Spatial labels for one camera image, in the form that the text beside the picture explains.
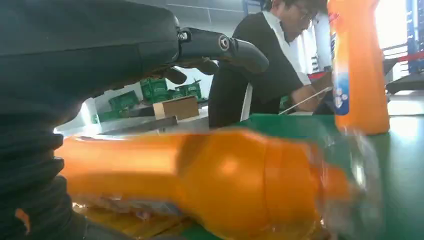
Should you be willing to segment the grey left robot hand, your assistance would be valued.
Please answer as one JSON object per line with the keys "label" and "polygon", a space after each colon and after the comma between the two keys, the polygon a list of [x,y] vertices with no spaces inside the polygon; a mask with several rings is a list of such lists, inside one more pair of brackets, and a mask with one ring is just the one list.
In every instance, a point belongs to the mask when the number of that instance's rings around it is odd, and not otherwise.
{"label": "grey left robot hand", "polygon": [[268,59],[223,33],[182,28],[162,7],[127,0],[0,3],[0,130],[51,131],[82,102],[207,59],[261,73]]}

